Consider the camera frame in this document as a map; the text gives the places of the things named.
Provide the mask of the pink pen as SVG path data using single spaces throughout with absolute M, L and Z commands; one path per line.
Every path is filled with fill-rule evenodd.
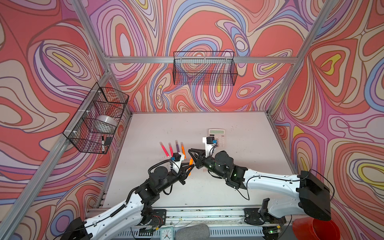
M 170 156 L 172 157 L 174 154 L 173 146 L 171 143 L 169 143 L 169 149 L 170 149 Z
M 169 158 L 170 154 L 168 153 L 167 149 L 165 148 L 165 146 L 163 145 L 162 142 L 160 142 L 160 146 L 161 146 L 162 150 L 164 151 L 166 157 Z

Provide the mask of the purple pen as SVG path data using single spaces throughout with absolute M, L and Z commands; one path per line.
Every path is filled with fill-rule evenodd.
M 176 144 L 177 153 L 179 153 L 180 152 L 180 146 L 179 146 L 179 143 L 177 140 L 175 140 L 175 144 Z

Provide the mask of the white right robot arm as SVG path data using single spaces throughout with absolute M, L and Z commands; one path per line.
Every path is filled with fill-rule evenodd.
M 331 193 L 313 173 L 302 171 L 299 175 L 275 175 L 262 173 L 235 165 L 225 151 L 211 156 L 209 151 L 189 149 L 198 169 L 206 168 L 227 186 L 240 190 L 264 190 L 282 195 L 280 199 L 263 200 L 261 215 L 279 219 L 287 215 L 303 215 L 320 221 L 330 221 Z

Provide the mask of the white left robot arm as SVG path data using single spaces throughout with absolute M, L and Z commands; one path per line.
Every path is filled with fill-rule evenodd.
M 149 168 L 149 178 L 140 186 L 133 188 L 126 200 L 109 210 L 87 220 L 81 218 L 70 222 L 67 229 L 56 240 L 110 240 L 125 228 L 134 226 L 151 226 L 154 230 L 166 223 L 166 210 L 154 210 L 154 204 L 160 193 L 171 189 L 173 184 L 185 180 L 194 165 L 182 163 L 180 167 L 174 164 L 178 173 L 169 171 L 162 161 Z

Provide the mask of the pink desk calculator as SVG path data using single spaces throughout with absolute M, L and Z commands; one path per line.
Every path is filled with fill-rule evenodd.
M 219 149 L 226 148 L 226 131 L 224 129 L 209 129 L 208 134 L 215 138 Z

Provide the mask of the small white clock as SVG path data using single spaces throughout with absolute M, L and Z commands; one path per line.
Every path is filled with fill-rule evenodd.
M 160 240 L 174 240 L 173 228 L 161 228 Z

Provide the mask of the black marker in basket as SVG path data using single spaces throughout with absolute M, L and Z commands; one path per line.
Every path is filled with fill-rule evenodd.
M 101 138 L 102 140 L 101 140 L 101 148 L 102 148 L 102 153 L 105 153 L 105 139 L 104 139 L 104 136 L 102 136 L 102 138 Z

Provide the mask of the silver tape roll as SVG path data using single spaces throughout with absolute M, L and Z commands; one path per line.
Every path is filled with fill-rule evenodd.
M 110 116 L 99 115 L 96 119 L 98 121 L 101 121 L 103 123 L 106 123 L 106 124 L 109 124 L 109 125 L 112 125 L 112 126 L 115 126 L 115 127 L 118 125 L 118 122 L 115 120 L 115 118 L 110 117 Z

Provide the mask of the red bucket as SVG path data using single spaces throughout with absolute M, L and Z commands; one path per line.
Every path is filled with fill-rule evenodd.
M 339 227 L 333 221 L 320 221 L 311 217 L 293 222 L 293 232 L 298 240 L 340 240 Z

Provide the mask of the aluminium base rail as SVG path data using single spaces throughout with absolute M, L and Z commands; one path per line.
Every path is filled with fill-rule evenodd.
M 205 224 L 212 238 L 264 238 L 278 239 L 286 218 L 276 219 L 262 206 L 226 207 L 168 207 L 144 210 L 139 225 L 127 227 L 118 239 L 160 239 L 161 231 L 172 228 L 175 232 Z

